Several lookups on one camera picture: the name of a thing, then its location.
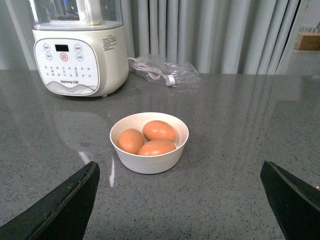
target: egg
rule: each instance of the egg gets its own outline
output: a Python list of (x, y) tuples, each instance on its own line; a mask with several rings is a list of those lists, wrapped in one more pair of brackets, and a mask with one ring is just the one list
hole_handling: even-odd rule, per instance
[(134, 128), (124, 130), (118, 137), (116, 146), (121, 150), (137, 155), (140, 148), (145, 144), (143, 134)]
[(168, 141), (166, 139), (155, 139), (144, 144), (140, 148), (138, 155), (155, 156), (169, 153), (175, 149), (177, 148), (171, 141)]
[(142, 129), (142, 133), (148, 141), (165, 139), (173, 142), (176, 139), (175, 129), (170, 124), (161, 120), (147, 122)]

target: gray quartz countertop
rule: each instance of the gray quartz countertop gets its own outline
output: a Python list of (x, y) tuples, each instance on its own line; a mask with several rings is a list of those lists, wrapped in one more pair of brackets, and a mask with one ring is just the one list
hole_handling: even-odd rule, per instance
[[(284, 239), (260, 172), (272, 161), (320, 184), (320, 78), (201, 75), (198, 89), (129, 74), (107, 97), (51, 93), (37, 71), (0, 71), (0, 225), (95, 161), (100, 181), (85, 240)], [(109, 133), (120, 119), (160, 112), (189, 139), (154, 175), (127, 169)]]

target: blender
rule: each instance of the blender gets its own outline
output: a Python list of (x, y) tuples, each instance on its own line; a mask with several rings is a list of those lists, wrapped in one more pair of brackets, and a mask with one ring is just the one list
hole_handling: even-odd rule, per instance
[(120, 0), (29, 0), (34, 57), (44, 85), (65, 96), (99, 97), (129, 73)]

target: curtain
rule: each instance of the curtain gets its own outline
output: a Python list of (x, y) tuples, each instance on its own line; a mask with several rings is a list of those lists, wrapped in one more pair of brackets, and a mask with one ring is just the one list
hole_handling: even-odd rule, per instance
[[(159, 54), (167, 62), (189, 62), (199, 73), (261, 75), (285, 72), (299, 31), (295, 26), (308, 4), (308, 0), (120, 1), (129, 57)], [(9, 49), (1, 37), (0, 69), (35, 70), (26, 2), (5, 0), (0, 5), (0, 21), (11, 17), (0, 33), (5, 36), (9, 31), (6, 40), (12, 43)]]

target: white bowl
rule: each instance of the white bowl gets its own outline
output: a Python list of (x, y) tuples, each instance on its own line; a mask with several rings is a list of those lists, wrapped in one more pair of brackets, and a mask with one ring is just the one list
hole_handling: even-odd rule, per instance
[[(173, 144), (176, 150), (156, 156), (140, 156), (125, 152), (116, 146), (118, 137), (124, 130), (137, 129), (142, 133), (144, 125), (152, 120), (164, 121), (175, 129), (176, 139)], [(158, 174), (172, 168), (178, 162), (188, 137), (189, 130), (183, 121), (160, 112), (142, 112), (127, 116), (118, 121), (110, 131), (111, 143), (123, 165), (140, 174)]]

